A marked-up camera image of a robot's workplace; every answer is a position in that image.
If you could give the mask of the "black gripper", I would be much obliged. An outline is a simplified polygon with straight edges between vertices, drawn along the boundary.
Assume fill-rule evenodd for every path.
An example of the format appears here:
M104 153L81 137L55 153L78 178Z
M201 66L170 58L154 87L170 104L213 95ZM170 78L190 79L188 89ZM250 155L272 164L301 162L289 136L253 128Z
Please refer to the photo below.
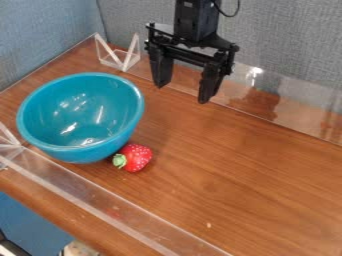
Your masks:
M154 84L162 88L172 82L174 60L204 67L198 102L205 104L217 95L226 74L233 72L240 46L218 35L220 15L233 18L241 9L228 15L222 0L177 0L174 24L146 24L146 50Z

